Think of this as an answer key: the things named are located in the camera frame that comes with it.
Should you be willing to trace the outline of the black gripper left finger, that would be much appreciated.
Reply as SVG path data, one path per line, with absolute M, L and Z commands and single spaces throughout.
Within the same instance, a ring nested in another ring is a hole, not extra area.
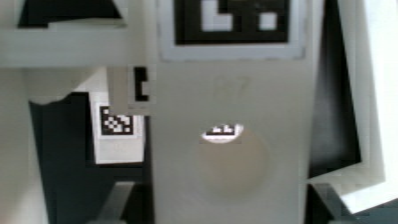
M 148 224 L 151 221 L 149 191 L 140 182 L 114 184 L 94 219 L 87 224 Z

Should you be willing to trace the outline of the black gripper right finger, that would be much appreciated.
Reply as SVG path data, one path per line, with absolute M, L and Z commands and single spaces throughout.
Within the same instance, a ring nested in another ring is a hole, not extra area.
M 306 224 L 355 224 L 355 216 L 327 183 L 307 186 Z

